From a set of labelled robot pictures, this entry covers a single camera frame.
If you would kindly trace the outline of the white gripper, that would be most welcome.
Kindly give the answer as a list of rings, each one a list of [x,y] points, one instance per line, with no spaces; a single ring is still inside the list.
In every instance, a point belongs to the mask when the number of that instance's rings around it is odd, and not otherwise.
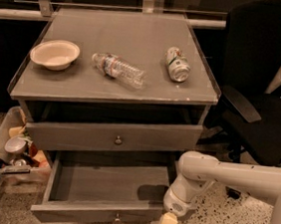
[[[195,204],[177,198],[171,187],[163,196],[163,207],[166,213],[161,215],[158,224],[178,224],[177,218],[184,217],[190,210],[196,209]]]

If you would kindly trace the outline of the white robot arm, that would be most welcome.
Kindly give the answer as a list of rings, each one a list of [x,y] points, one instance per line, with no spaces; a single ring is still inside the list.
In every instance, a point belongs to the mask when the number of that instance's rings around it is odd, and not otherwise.
[[[226,30],[218,124],[256,163],[185,152],[163,205],[173,218],[184,216],[196,195],[211,182],[221,182],[272,205],[270,224],[281,224],[281,86],[266,92],[280,64],[281,19],[230,12]]]

